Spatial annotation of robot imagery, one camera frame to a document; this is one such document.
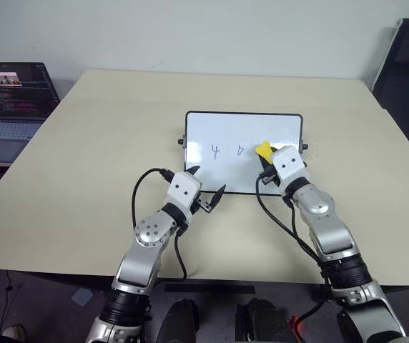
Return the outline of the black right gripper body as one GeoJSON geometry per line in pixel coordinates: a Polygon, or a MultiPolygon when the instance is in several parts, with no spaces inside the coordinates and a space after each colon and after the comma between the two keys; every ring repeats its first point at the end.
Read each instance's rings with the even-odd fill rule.
{"type": "Polygon", "coordinates": [[[280,179],[279,176],[277,175],[277,171],[272,165],[268,169],[263,169],[262,172],[259,174],[258,179],[264,184],[268,185],[273,183],[275,186],[280,185],[280,179]]]}

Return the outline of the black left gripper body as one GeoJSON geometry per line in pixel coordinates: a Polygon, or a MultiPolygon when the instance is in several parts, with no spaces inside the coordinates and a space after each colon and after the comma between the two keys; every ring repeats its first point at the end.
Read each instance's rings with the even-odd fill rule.
{"type": "Polygon", "coordinates": [[[202,199],[202,193],[198,192],[197,195],[194,197],[191,206],[190,206],[190,213],[196,214],[199,210],[203,210],[207,213],[210,213],[213,210],[213,206],[211,205],[211,201],[207,201],[206,199],[202,199]]]}

